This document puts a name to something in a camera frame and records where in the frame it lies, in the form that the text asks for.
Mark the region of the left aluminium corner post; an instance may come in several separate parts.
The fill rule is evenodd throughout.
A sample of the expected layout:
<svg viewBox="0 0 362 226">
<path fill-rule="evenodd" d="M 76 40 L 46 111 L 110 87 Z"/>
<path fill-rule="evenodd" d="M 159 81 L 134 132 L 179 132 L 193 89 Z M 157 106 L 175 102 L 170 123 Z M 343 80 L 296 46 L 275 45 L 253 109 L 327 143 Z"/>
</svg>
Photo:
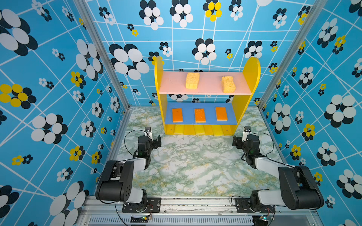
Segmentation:
<svg viewBox="0 0 362 226">
<path fill-rule="evenodd" d="M 87 26 L 87 30 L 88 30 L 88 33 L 100 55 L 100 58 L 102 60 L 102 63 L 104 65 L 104 68 L 106 69 L 109 77 L 110 77 L 110 80 L 111 82 L 113 83 L 114 87 L 115 87 L 115 90 L 117 91 L 119 97 L 120 97 L 120 100 L 122 102 L 122 105 L 123 107 L 125 108 L 125 111 L 129 111 L 130 109 L 130 105 L 128 103 L 128 100 L 126 98 L 126 95 L 124 94 L 123 90 L 122 90 L 122 87 L 121 87 L 121 84 L 120 84 L 120 81 L 116 75 L 116 72 L 111 64 L 111 61 L 108 57 L 108 54 L 107 54 L 107 51 L 106 51 L 106 48 L 104 47 L 103 43 L 102 43 L 102 40 L 100 38 L 100 35 L 99 35 L 99 32 L 96 28 L 96 25 L 95 23 L 93 22 L 92 20 L 92 17 L 91 17 L 91 12 L 90 10 L 88 9 L 88 6 L 86 4 L 85 1 L 81 1 L 81 0 L 75 0 L 74 1 L 83 21 L 86 23 L 86 26 Z"/>
</svg>

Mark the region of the yellow shelf with coloured boards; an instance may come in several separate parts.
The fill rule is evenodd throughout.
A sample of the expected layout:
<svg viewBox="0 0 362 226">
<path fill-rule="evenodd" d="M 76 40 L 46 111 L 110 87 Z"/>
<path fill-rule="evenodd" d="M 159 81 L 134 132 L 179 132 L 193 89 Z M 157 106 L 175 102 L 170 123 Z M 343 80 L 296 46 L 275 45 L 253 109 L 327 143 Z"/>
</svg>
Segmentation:
<svg viewBox="0 0 362 226">
<path fill-rule="evenodd" d="M 161 57 L 155 60 L 155 85 L 159 101 L 165 134 L 175 135 L 175 125 L 184 125 L 184 135 L 196 135 L 194 125 L 203 125 L 207 136 L 232 136 L 235 134 L 246 109 L 258 87 L 261 66 L 259 59 L 251 57 L 241 73 L 226 72 L 200 72 L 197 89 L 186 89 L 186 76 L 188 72 L 166 72 L 163 69 Z M 222 91 L 222 77 L 232 76 L 236 90 L 230 93 L 232 100 L 228 103 L 187 103 L 169 102 L 171 94 L 182 95 L 225 95 Z M 228 121 L 216 120 L 216 107 L 225 107 Z M 183 110 L 183 122 L 173 123 L 172 109 Z M 195 108 L 203 108 L 206 115 L 206 123 L 195 123 Z"/>
</svg>

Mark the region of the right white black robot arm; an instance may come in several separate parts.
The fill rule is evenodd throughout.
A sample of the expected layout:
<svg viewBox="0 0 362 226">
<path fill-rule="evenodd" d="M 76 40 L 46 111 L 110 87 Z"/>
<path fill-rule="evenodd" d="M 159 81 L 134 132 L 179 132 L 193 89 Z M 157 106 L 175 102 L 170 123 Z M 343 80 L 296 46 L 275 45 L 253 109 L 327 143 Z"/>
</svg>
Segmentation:
<svg viewBox="0 0 362 226">
<path fill-rule="evenodd" d="M 263 207 L 272 205 L 290 210 L 317 210 L 324 205 L 324 198 L 308 167 L 280 163 L 262 154 L 259 136 L 256 134 L 234 136 L 232 145 L 243 151 L 241 159 L 251 168 L 279 180 L 279 189 L 252 191 L 249 206 L 253 211 L 260 212 Z"/>
</svg>

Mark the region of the tan sponge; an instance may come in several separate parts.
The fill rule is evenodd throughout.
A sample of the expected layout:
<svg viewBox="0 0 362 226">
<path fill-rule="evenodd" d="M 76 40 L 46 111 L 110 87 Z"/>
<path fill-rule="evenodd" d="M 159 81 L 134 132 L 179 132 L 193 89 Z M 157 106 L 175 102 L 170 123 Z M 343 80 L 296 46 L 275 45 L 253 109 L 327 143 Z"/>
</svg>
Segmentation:
<svg viewBox="0 0 362 226">
<path fill-rule="evenodd" d="M 233 93 L 236 90 L 236 85 L 232 76 L 222 77 L 222 91 L 223 93 Z"/>
<path fill-rule="evenodd" d="M 186 76 L 186 89 L 197 89 L 199 85 L 200 74 L 199 73 L 188 73 Z"/>
</svg>

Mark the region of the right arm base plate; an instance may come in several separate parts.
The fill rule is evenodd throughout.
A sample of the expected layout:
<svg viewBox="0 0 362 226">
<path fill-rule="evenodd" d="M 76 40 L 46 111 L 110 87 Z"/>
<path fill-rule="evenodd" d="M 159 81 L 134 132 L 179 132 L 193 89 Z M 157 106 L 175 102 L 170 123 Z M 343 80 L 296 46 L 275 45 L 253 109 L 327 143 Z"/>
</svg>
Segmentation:
<svg viewBox="0 0 362 226">
<path fill-rule="evenodd" d="M 233 199 L 232 204 L 236 207 L 237 213 L 275 213 L 275 206 L 263 205 L 257 201 L 250 201 L 250 198 L 237 197 Z"/>
</svg>

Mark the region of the aluminium corner post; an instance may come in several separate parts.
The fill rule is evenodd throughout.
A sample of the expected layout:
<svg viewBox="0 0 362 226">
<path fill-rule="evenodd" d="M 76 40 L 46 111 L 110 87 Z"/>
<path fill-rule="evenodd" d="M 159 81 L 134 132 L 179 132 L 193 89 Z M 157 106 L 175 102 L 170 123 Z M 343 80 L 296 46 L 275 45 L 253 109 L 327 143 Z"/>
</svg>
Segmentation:
<svg viewBox="0 0 362 226">
<path fill-rule="evenodd" d="M 297 53 L 297 50 L 298 50 L 300 44 L 305 40 L 306 36 L 308 35 L 309 31 L 315 24 L 318 16 L 320 15 L 322 9 L 324 8 L 324 6 L 326 5 L 327 2 L 328 2 L 327 0 L 320 0 L 320 1 L 314 2 L 314 5 L 312 6 L 311 11 L 310 11 L 310 16 L 306 19 L 304 24 L 299 29 L 297 35 L 295 36 L 288 51 L 286 52 L 285 57 L 283 58 L 283 60 L 281 62 L 281 66 L 279 66 L 278 71 L 274 74 L 266 91 L 264 92 L 264 94 L 261 98 L 261 101 L 258 105 L 259 110 L 262 110 L 264 105 L 267 103 L 267 100 L 272 95 L 272 92 L 273 92 L 273 89 L 275 88 L 276 83 L 281 79 L 285 70 L 290 65 L 292 59 L 294 58 L 294 55 Z"/>
<path fill-rule="evenodd" d="M 100 38 L 100 35 L 99 35 L 99 32 L 96 28 L 96 25 L 95 23 L 93 22 L 92 20 L 92 17 L 91 17 L 91 12 L 90 10 L 88 9 L 88 6 L 86 4 L 85 1 L 81 1 L 81 0 L 75 0 L 74 1 L 83 21 L 86 23 L 86 26 L 87 26 L 87 30 L 88 30 L 88 33 L 100 55 L 100 58 L 102 60 L 102 63 L 104 65 L 104 68 L 106 69 L 109 77 L 110 77 L 110 80 L 111 82 L 113 83 L 114 87 L 115 87 L 115 90 L 117 91 L 119 97 L 120 97 L 120 100 L 122 102 L 122 105 L 123 107 L 125 108 L 125 111 L 129 111 L 130 109 L 130 105 L 128 103 L 128 100 L 126 98 L 126 95 L 124 94 L 123 90 L 122 90 L 122 87 L 121 87 L 121 84 L 120 84 L 120 81 L 116 75 L 116 72 L 111 64 L 111 61 L 108 57 L 108 54 L 107 54 L 107 51 L 106 51 L 106 48 L 104 47 L 103 43 L 102 43 L 102 40 Z"/>
</svg>

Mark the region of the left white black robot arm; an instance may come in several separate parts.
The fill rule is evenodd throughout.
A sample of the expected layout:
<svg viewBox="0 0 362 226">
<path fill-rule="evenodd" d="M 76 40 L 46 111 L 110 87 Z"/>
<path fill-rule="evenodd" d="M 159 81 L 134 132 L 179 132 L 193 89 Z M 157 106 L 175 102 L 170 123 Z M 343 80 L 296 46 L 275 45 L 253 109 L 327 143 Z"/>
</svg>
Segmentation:
<svg viewBox="0 0 362 226">
<path fill-rule="evenodd" d="M 149 205 L 147 192 L 133 186 L 133 176 L 149 167 L 153 149 L 161 146 L 161 136 L 151 139 L 143 135 L 138 137 L 138 149 L 133 158 L 107 161 L 97 182 L 96 199 L 107 204 L 123 202 L 133 211 L 146 210 Z"/>
</svg>

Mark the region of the right aluminium corner post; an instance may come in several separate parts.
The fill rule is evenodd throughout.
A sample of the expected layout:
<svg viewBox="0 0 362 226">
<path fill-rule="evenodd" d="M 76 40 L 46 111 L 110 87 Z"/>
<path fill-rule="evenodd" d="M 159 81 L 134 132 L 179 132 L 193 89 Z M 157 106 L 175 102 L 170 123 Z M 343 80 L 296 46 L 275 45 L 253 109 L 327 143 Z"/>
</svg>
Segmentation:
<svg viewBox="0 0 362 226">
<path fill-rule="evenodd" d="M 267 103 L 267 100 L 272 95 L 272 92 L 273 92 L 273 89 L 275 88 L 276 83 L 281 79 L 285 70 L 290 65 L 292 59 L 294 58 L 294 55 L 297 53 L 297 50 L 298 50 L 300 44 L 305 40 L 306 36 L 308 35 L 309 31 L 315 24 L 318 16 L 320 15 L 322 9 L 324 8 L 324 6 L 326 5 L 327 2 L 328 2 L 327 0 L 320 0 L 320 1 L 314 2 L 314 5 L 312 6 L 311 11 L 310 11 L 310 16 L 306 19 L 304 24 L 299 29 L 297 35 L 295 36 L 288 51 L 286 52 L 285 57 L 283 58 L 283 60 L 281 62 L 281 66 L 279 66 L 278 71 L 274 74 L 266 91 L 264 92 L 264 94 L 261 98 L 261 101 L 258 105 L 259 110 L 262 110 L 264 105 Z"/>
</svg>

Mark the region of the tan sponge front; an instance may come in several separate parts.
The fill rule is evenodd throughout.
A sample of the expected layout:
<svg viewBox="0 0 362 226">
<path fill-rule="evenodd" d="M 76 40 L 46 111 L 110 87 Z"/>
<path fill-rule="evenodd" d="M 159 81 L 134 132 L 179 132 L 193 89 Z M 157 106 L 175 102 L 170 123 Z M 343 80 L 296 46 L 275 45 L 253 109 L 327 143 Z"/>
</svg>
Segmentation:
<svg viewBox="0 0 362 226">
<path fill-rule="evenodd" d="M 200 74 L 199 73 L 188 73 L 186 76 L 186 89 L 197 89 L 199 85 Z"/>
</svg>

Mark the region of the orange sponge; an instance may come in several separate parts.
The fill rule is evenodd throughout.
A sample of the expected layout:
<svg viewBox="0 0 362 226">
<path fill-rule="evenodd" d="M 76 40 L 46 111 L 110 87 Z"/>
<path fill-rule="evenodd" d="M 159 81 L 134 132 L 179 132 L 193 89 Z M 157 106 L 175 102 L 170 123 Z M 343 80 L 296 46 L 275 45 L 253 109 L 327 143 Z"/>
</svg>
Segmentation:
<svg viewBox="0 0 362 226">
<path fill-rule="evenodd" d="M 216 120 L 228 121 L 228 115 L 225 107 L 216 107 Z"/>
<path fill-rule="evenodd" d="M 203 108 L 195 108 L 195 123 L 206 123 L 205 110 Z"/>
<path fill-rule="evenodd" d="M 173 123 L 183 122 L 183 110 L 181 108 L 172 109 Z"/>
</svg>

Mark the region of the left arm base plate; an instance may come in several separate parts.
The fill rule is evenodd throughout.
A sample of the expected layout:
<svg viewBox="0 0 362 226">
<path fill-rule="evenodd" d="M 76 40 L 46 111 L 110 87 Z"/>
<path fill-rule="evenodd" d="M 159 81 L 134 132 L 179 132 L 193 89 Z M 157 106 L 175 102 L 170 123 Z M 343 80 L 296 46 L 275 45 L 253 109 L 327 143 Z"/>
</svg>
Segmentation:
<svg viewBox="0 0 362 226">
<path fill-rule="evenodd" d="M 159 213 L 161 207 L 160 197 L 151 197 L 141 203 L 124 203 L 123 213 Z"/>
</svg>

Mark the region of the aluminium front rail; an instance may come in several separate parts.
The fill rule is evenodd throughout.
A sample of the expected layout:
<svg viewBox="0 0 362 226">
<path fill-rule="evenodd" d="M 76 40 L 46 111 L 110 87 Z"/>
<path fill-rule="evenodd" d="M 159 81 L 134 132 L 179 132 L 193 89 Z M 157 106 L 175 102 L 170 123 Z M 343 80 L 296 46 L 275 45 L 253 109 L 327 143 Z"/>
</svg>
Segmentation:
<svg viewBox="0 0 362 226">
<path fill-rule="evenodd" d="M 316 211 L 275 206 L 254 212 L 240 197 L 162 196 L 143 212 L 124 213 L 123 203 L 103 204 L 91 196 L 78 226 L 321 226 Z"/>
</svg>

